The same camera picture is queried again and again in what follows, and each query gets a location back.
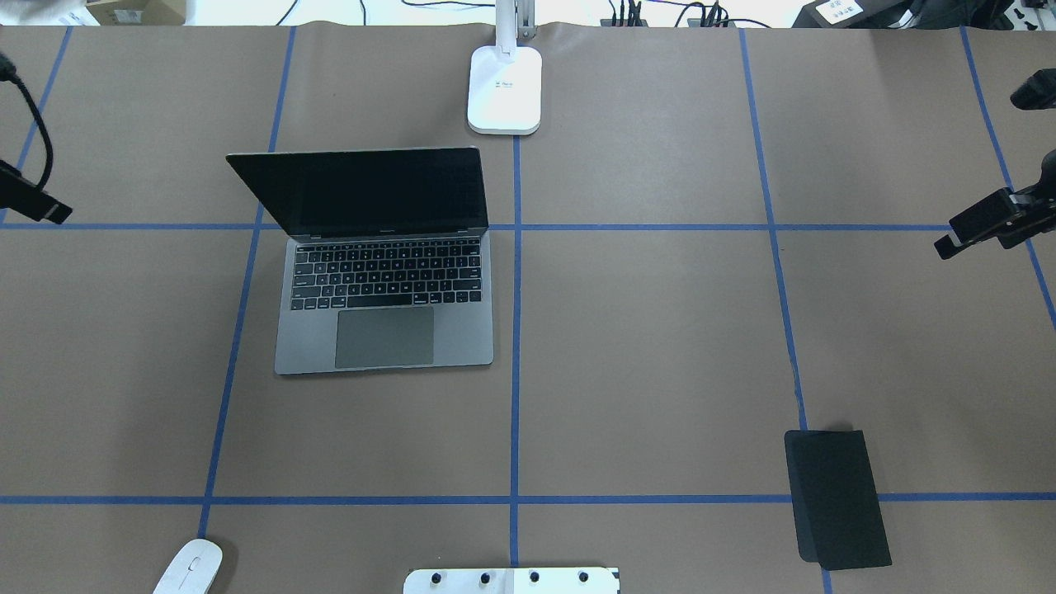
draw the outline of open laptop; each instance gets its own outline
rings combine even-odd
[[[492,361],[476,148],[240,153],[227,162],[290,237],[276,373]]]

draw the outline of space bar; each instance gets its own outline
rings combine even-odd
[[[411,295],[363,295],[348,297],[350,308],[380,308],[382,305],[410,305]]]

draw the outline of white mouse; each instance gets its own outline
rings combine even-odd
[[[224,552],[208,540],[196,538],[180,550],[154,588],[154,594],[206,594],[216,577]]]

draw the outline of black laptop screen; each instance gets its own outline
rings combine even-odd
[[[476,148],[229,154],[227,162],[291,236],[488,225]]]

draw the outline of white sticker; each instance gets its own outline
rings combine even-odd
[[[114,18],[121,24],[140,24],[143,11],[114,11]]]
[[[829,24],[836,24],[863,13],[862,6],[859,6],[854,0],[830,0],[818,4],[815,8],[817,8],[818,14],[825,17],[825,20],[829,21]]]

